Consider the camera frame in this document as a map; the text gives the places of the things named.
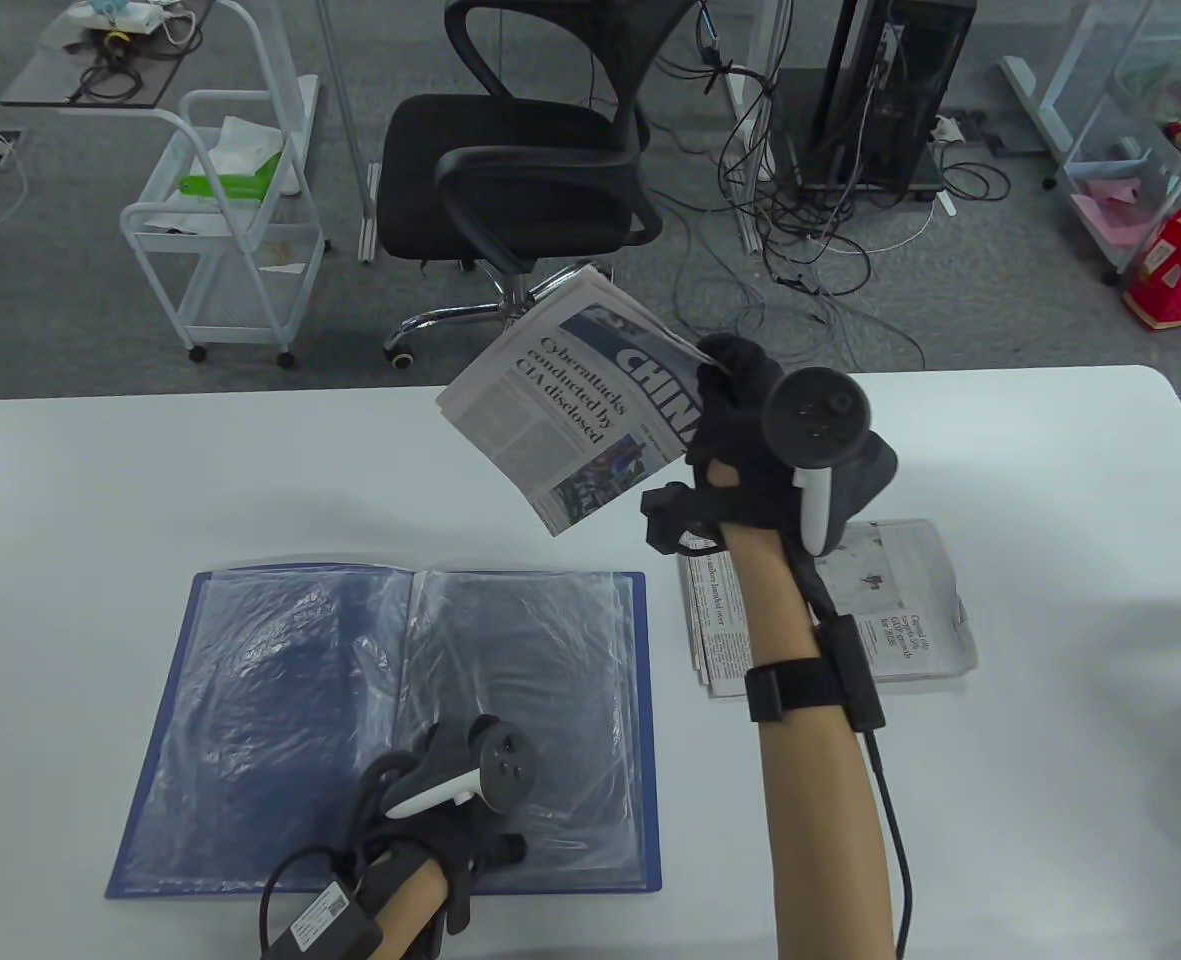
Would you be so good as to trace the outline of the person's right hand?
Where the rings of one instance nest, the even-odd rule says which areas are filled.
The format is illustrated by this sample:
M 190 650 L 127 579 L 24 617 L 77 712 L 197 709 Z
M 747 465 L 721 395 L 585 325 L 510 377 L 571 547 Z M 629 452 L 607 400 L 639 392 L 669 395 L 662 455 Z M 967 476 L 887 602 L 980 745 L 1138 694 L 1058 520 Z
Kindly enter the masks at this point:
M 792 466 L 765 439 L 765 404 L 785 371 L 753 340 L 707 335 L 698 348 L 702 414 L 686 461 L 694 470 L 705 524 L 792 534 L 800 530 L 800 489 Z

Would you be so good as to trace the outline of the person's left hand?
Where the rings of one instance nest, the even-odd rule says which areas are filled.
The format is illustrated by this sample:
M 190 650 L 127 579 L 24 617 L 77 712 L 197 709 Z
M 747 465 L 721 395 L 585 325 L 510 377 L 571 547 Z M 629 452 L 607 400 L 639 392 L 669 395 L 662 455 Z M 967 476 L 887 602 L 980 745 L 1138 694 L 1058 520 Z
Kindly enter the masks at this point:
M 529 855 L 511 822 L 536 781 L 534 742 L 490 714 L 436 721 L 420 747 L 376 759 L 363 773 L 348 832 L 363 913 L 378 916 L 420 867 L 433 864 L 445 897 L 422 927 L 465 930 L 482 879 Z

